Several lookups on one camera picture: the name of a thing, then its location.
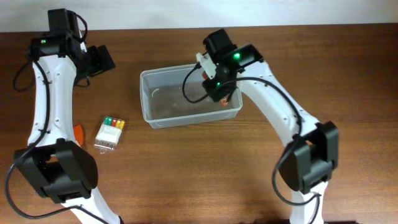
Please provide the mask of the orange socket bit rail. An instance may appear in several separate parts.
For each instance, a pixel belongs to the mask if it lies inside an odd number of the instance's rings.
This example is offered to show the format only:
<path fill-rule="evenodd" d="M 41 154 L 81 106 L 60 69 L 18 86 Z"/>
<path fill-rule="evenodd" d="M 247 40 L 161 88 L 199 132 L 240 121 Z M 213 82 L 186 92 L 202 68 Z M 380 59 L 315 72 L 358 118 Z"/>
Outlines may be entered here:
<path fill-rule="evenodd" d="M 226 106 L 231 100 L 234 89 L 230 84 L 226 84 L 226 80 L 214 77 L 211 79 L 206 72 L 202 73 L 202 87 L 206 94 L 214 101 Z"/>

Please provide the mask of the clear plastic storage container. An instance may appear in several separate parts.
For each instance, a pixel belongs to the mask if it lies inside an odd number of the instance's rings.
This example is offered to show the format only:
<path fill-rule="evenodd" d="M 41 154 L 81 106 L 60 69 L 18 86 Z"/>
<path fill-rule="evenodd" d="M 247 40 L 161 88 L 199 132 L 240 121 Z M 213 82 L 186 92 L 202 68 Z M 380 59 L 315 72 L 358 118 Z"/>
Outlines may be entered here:
<path fill-rule="evenodd" d="M 235 118 L 243 107 L 241 92 L 235 90 L 227 105 L 205 98 L 188 102 L 182 85 L 194 64 L 143 71 L 140 75 L 141 108 L 153 129 L 184 126 Z"/>

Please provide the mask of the clear box of coloured bits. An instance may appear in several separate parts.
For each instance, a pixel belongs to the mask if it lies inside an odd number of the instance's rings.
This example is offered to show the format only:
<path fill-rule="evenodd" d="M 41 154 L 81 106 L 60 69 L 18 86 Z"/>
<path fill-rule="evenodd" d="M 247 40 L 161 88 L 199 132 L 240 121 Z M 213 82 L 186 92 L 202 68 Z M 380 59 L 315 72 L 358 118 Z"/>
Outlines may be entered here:
<path fill-rule="evenodd" d="M 99 149 L 101 154 L 114 151 L 118 145 L 125 120 L 106 116 L 95 137 L 94 147 Z"/>

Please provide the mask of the orange scraper with wooden handle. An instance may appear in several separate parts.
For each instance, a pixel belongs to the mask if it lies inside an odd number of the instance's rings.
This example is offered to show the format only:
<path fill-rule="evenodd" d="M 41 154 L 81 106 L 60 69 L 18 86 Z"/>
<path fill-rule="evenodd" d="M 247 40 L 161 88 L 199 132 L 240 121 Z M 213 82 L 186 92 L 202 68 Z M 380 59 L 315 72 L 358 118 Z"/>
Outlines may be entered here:
<path fill-rule="evenodd" d="M 85 135 L 84 135 L 84 130 L 83 126 L 81 124 L 77 124 L 73 127 L 73 132 L 75 136 L 75 140 L 77 141 L 79 146 L 84 145 L 85 141 Z"/>

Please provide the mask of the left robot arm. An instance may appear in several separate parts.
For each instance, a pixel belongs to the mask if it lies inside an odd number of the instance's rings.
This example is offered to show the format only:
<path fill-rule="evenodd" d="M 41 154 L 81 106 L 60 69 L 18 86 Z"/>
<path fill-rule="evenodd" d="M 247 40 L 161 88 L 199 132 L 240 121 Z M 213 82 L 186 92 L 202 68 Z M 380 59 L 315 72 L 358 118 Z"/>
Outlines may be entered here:
<path fill-rule="evenodd" d="M 34 122 L 12 168 L 82 223 L 121 223 L 99 192 L 96 161 L 76 140 L 72 121 L 73 87 L 113 69 L 114 62 L 105 46 L 86 47 L 77 13 L 52 9 L 48 19 L 49 31 L 32 39 L 27 55 L 35 75 Z"/>

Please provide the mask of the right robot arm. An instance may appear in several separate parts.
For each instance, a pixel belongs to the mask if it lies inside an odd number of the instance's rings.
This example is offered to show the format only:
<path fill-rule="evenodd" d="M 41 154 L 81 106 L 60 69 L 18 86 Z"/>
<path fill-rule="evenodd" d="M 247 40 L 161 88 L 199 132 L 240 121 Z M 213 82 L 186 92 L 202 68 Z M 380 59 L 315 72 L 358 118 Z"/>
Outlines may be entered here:
<path fill-rule="evenodd" d="M 244 93 L 270 122 L 284 151 L 272 171 L 272 188 L 292 206 L 290 223 L 323 223 L 323 197 L 338 166 L 338 128 L 305 111 L 279 83 L 252 44 L 238 47 L 224 29 L 204 40 L 206 52 L 196 55 L 204 70 L 203 88 L 214 102 L 227 103 Z"/>

